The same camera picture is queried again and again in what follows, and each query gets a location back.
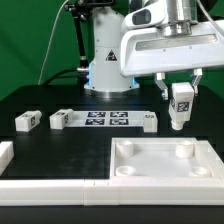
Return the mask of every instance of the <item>white block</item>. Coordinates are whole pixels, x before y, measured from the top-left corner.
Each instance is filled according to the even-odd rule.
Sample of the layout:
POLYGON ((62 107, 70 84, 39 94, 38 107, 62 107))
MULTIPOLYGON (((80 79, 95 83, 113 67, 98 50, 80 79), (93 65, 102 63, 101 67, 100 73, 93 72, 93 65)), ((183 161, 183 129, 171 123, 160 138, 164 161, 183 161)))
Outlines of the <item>white block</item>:
POLYGON ((73 110, 59 110, 50 116, 51 129, 63 129, 73 118, 73 110))
POLYGON ((2 142, 0 144, 0 175, 2 175, 13 157, 14 152, 12 142, 2 142))
POLYGON ((29 132, 40 123, 40 111, 27 111, 15 119, 16 131, 29 132))
POLYGON ((158 129, 158 119, 156 113, 146 111, 143 118, 143 129, 144 132, 157 132, 158 129))
POLYGON ((173 99, 170 101, 169 114, 172 128, 181 130, 185 121, 189 121, 194 100, 194 90, 190 83, 172 84, 173 99))

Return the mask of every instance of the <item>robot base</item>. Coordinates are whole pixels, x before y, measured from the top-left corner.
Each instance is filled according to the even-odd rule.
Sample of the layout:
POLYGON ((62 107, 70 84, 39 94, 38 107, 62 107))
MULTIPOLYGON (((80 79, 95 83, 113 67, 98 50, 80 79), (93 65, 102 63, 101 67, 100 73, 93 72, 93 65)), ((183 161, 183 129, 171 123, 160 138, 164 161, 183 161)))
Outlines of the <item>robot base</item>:
POLYGON ((130 87, 128 90, 121 90, 121 91, 99 91, 95 90, 88 85, 84 86, 85 94, 89 96, 94 96, 94 97, 100 97, 100 98, 123 98, 127 96, 134 96, 138 95, 139 93, 139 84, 135 84, 134 86, 130 87))

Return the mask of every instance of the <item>small white cube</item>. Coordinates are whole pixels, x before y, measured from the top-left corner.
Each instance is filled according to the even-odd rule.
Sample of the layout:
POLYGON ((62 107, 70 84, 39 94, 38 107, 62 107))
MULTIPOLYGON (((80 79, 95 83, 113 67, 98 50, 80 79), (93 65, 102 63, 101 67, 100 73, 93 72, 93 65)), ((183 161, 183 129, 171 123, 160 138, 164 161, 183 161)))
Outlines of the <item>small white cube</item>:
POLYGON ((158 119, 155 112, 146 111, 143 118, 144 132, 155 133, 158 129, 158 119))
POLYGON ((73 118, 74 111, 72 109, 59 110, 55 114, 50 116, 51 129, 62 130, 66 124, 73 118))
POLYGON ((40 123, 40 111, 27 111, 15 119, 16 131, 29 132, 40 123))

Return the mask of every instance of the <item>warning label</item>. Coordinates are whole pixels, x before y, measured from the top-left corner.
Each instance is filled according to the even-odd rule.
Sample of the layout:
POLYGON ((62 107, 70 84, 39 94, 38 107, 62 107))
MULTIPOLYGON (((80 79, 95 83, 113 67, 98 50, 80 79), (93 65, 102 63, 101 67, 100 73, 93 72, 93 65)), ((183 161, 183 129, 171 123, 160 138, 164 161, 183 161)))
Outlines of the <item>warning label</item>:
POLYGON ((109 55, 107 56, 106 61, 117 61, 117 58, 112 50, 110 51, 109 55))

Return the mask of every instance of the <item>rectangular white bar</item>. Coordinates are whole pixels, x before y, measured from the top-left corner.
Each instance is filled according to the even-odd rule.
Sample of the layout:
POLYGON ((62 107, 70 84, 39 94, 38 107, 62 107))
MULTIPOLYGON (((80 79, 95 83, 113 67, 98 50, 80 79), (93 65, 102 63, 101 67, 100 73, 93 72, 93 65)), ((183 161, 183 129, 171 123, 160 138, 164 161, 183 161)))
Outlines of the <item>rectangular white bar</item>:
POLYGON ((12 158, 14 157, 13 143, 1 142, 0 144, 0 175, 6 169, 12 158))

